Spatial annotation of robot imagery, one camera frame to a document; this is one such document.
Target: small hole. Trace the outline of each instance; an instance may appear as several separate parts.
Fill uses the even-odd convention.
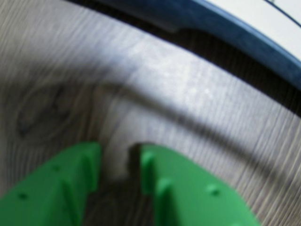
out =
[[[56,172],[59,172],[61,170],[61,167],[59,166],[53,166],[52,169]]]
[[[217,189],[214,189],[211,191],[211,195],[213,195],[213,196],[219,196],[219,194],[220,194],[220,191]]]
[[[19,194],[19,199],[21,199],[21,200],[26,200],[27,198],[28,198],[28,195],[27,195],[27,194],[25,194],[25,193]]]
[[[215,197],[221,194],[220,190],[215,185],[210,185],[207,190],[210,195]]]

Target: blue curved edge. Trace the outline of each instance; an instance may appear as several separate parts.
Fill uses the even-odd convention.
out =
[[[256,29],[205,0],[96,0],[168,31],[206,31],[301,90],[301,62]]]

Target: white surface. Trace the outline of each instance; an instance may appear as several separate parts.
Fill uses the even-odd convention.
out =
[[[301,28],[268,2],[263,0],[207,1],[249,24],[301,61]]]
[[[285,11],[301,24],[301,1],[300,0],[277,0],[275,5]]]

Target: green plastic part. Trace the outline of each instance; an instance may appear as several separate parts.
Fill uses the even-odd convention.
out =
[[[97,189],[101,150],[81,143],[59,153],[0,200],[3,226],[79,226],[87,195]]]
[[[143,145],[142,189],[151,194],[156,226],[259,226],[240,196],[184,156]]]

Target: wooden floor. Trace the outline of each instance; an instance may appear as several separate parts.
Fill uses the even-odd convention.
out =
[[[208,34],[97,9],[107,15],[0,2],[0,194],[62,148],[97,140],[103,175],[83,225],[151,226],[128,153],[152,142],[235,188],[262,225],[301,225],[301,93]]]

